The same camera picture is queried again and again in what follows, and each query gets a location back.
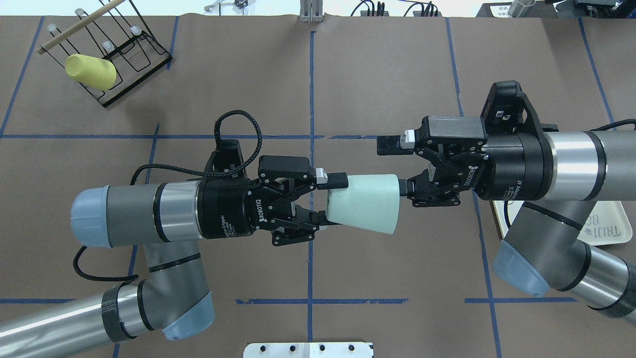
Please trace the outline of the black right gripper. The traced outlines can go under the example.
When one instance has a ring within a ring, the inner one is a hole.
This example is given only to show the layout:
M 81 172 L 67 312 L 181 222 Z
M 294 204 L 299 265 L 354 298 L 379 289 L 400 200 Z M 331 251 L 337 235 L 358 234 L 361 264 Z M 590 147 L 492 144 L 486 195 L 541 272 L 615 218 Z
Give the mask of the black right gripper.
M 544 197 L 554 174 L 543 125 L 533 115 L 510 125 L 479 116 L 426 116 L 420 128 L 376 138 L 378 156 L 416 154 L 430 165 L 399 180 L 399 195 L 415 207 L 457 206 L 473 191 L 487 201 Z

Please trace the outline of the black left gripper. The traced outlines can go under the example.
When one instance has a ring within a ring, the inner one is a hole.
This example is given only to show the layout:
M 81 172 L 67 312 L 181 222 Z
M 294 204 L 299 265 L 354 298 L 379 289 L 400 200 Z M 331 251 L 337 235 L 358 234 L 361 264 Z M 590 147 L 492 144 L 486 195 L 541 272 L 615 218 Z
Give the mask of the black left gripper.
M 257 179 L 237 175 L 202 179 L 198 193 L 199 224 L 206 239 L 246 237 L 257 230 L 272 234 L 276 247 L 310 242 L 316 231 L 338 226 L 326 211 L 296 204 L 313 190 L 348 188 L 347 173 L 314 168 L 307 157 L 261 156 Z

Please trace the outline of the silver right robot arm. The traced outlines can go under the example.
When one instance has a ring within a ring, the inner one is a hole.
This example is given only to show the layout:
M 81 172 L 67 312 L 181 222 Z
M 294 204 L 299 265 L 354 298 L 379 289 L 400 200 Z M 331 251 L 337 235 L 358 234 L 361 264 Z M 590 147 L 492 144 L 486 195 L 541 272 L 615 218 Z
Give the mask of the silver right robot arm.
M 554 289 L 611 319 L 635 322 L 634 264 L 578 238 L 595 204 L 635 199 L 634 119 L 560 132 L 529 116 L 426 116 L 420 128 L 377 137 L 379 156 L 415 154 L 429 169 L 400 180 L 415 207 L 457 206 L 472 190 L 521 203 L 492 269 L 534 298 Z

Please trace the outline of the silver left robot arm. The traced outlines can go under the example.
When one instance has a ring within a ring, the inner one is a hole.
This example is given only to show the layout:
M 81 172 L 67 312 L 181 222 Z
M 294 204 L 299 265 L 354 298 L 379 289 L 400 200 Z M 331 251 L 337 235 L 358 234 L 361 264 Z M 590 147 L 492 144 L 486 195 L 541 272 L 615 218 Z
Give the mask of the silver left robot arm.
M 296 199 L 348 187 L 345 173 L 312 168 L 307 157 L 262 156 L 255 180 L 244 166 L 239 154 L 216 151 L 195 180 L 80 193 L 71 228 L 82 246 L 141 245 L 150 276 L 2 323 L 1 356 L 66 358 L 154 330 L 177 341 L 208 329 L 215 311 L 198 241 L 266 230 L 275 246 L 309 242 L 328 221 Z

